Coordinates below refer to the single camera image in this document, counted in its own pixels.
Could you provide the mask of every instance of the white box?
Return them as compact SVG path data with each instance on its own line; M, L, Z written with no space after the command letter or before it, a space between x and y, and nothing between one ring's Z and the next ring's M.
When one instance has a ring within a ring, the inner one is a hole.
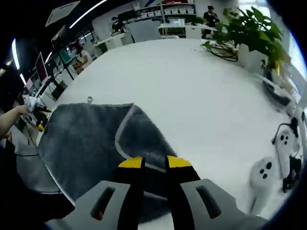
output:
M161 16L161 11L155 11L154 14L155 14L156 16Z
M187 13L187 9L179 9L179 13Z
M194 9L187 9L188 10L188 14L194 14Z
M172 14L171 10L164 10L165 14Z
M148 12L148 17L154 17L154 12Z
M172 14L178 14L178 9L171 9Z

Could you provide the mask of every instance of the shelf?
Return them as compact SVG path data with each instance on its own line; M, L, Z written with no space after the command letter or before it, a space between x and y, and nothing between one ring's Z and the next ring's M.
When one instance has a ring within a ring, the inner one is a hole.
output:
M194 16L196 16L196 14L195 13L174 13L174 14L166 14L165 15L165 17L169 17L169 16L179 16L179 15L183 15L183 16L185 16L185 15L194 15ZM137 19L137 20L135 20L135 22L137 22L137 21L141 21L141 20L147 20L147 19L150 19L150 18L162 18L162 15L161 16L151 16L151 17L146 17L146 18L140 18L140 19Z
M164 6L195 6L195 4L193 4L193 3L168 3L168 4L162 5L162 7L164 7ZM148 6L148 7L144 7L144 8L141 8L139 10L135 10L135 11L143 11L143 10L146 10L146 9L157 8L157 7L160 7L160 5Z

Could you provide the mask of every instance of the yellow object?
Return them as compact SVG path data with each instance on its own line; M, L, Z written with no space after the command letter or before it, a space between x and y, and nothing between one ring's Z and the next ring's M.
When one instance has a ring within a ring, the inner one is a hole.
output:
M38 129L41 130L41 131L45 131L45 129L42 125L38 125Z
M127 159L124 162L119 164L121 168L140 168L142 164L143 157L135 157Z
M169 163L170 168L192 166L190 162L186 161L183 158L177 158L173 156L167 156L167 158L168 158L168 163Z
M275 71L278 75L280 75L280 65L279 65L279 61L275 61Z

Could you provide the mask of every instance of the white controller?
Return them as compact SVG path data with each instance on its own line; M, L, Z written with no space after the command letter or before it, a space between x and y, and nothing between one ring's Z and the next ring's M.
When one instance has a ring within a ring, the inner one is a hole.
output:
M294 133L289 129L284 129L276 138L276 152L280 164L281 175L287 178L290 173L290 155L297 149L297 141Z
M250 186L254 193L251 214L257 215L267 204L276 179L276 160L265 157L256 162L250 173Z

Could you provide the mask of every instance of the ceiling light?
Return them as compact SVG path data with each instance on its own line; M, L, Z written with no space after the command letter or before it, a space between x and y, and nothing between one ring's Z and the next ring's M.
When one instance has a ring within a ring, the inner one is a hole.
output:
M19 70L19 62L18 62L18 57L17 57L17 50L16 50L16 39L13 40L12 42L12 51L13 51L13 57L14 57L14 62L17 70Z
M85 37L87 37L88 35L91 35L91 33L89 33L89 34L85 35L84 37L83 37L83 36L82 36L82 37L80 37L80 38L79 38L79 40L84 39L84 38L85 38Z
M21 80L23 81L24 85L26 85L27 83L25 82L25 79L24 79L24 76L23 76L22 73L20 74L20 78L21 78Z
M93 9L95 9L97 6L101 5L102 3L104 3L107 0L102 0L100 3L97 3L95 6L93 6L92 8L90 8L87 12L85 12L84 14L82 14L82 16L80 18L78 18L69 28L71 29L75 24L78 23L78 21L80 21L85 15L87 15L89 12L91 12Z
M45 64L48 62L48 60L49 60L51 54L52 54L52 52L50 52L50 54L48 55L48 57L47 57L47 59L46 59L46 61L45 61Z

